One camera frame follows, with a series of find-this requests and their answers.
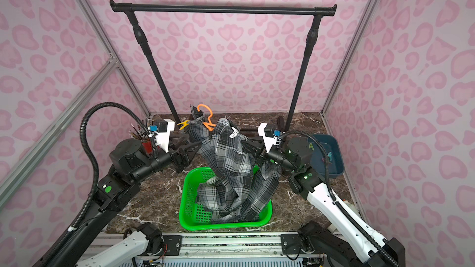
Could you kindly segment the orange plastic hanger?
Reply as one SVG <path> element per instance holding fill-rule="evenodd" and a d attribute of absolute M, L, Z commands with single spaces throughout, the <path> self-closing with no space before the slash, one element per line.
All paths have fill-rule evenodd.
<path fill-rule="evenodd" d="M 203 125 L 208 131 L 213 132 L 216 127 L 216 124 L 212 122 L 212 117 L 214 115 L 212 109 L 207 105 L 199 104 L 197 106 L 197 110 L 198 111 L 205 110 L 205 114 L 204 114 L 205 119 L 203 121 Z"/>

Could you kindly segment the yellow clothespin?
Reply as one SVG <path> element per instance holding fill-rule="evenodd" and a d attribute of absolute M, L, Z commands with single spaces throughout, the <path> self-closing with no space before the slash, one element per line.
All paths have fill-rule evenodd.
<path fill-rule="evenodd" d="M 179 128 L 179 130 L 184 130 L 187 126 L 190 125 L 190 120 L 185 120 L 183 122 L 180 122 L 180 123 L 177 123 L 177 127 Z"/>

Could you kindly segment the white clothespin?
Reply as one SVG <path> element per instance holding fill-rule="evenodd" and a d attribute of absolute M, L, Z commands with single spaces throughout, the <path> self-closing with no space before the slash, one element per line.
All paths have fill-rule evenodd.
<path fill-rule="evenodd" d="M 240 134 L 240 130 L 237 129 L 236 127 L 231 127 L 231 133 L 229 135 L 229 138 L 236 138 Z"/>

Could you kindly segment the black white plaid shirt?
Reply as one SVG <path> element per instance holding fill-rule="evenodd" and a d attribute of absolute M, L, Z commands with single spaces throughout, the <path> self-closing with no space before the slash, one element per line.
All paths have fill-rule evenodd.
<path fill-rule="evenodd" d="M 202 111 L 191 106 L 192 120 L 184 129 L 191 142 L 201 142 L 198 153 L 215 173 L 215 177 L 197 189 L 197 203 L 212 213 L 212 223 L 257 221 L 279 186 L 280 166 L 264 163 L 254 170 L 255 160 L 242 149 L 243 134 L 229 138 L 231 127 L 239 127 L 221 118 L 213 132 L 208 131 Z"/>

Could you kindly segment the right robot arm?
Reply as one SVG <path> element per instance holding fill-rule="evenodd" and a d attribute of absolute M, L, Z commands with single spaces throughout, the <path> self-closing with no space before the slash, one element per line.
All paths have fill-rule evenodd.
<path fill-rule="evenodd" d="M 340 232 L 335 236 L 311 221 L 298 229 L 299 251 L 323 253 L 330 266 L 404 267 L 406 250 L 396 238 L 387 239 L 368 225 L 333 190 L 330 158 L 322 142 L 304 131 L 274 137 L 263 132 L 241 142 L 258 167 L 276 164 L 294 193 L 318 209 Z"/>

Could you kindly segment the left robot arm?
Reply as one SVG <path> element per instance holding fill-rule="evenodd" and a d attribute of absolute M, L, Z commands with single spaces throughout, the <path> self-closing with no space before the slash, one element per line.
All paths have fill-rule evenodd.
<path fill-rule="evenodd" d="M 105 177 L 100 178 L 98 161 L 87 140 L 87 125 L 91 117 L 103 108 L 117 108 L 130 115 L 150 138 L 152 153 L 146 152 L 140 140 L 124 140 L 110 153 L 111 168 Z M 144 180 L 170 164 L 182 171 L 201 147 L 200 142 L 192 143 L 188 135 L 176 136 L 177 141 L 169 150 L 157 146 L 160 132 L 146 127 L 129 108 L 114 102 L 91 107 L 81 121 L 79 133 L 82 148 L 93 169 L 90 193 L 70 226 L 35 263 L 37 267 L 74 267 L 103 228 L 140 192 Z"/>

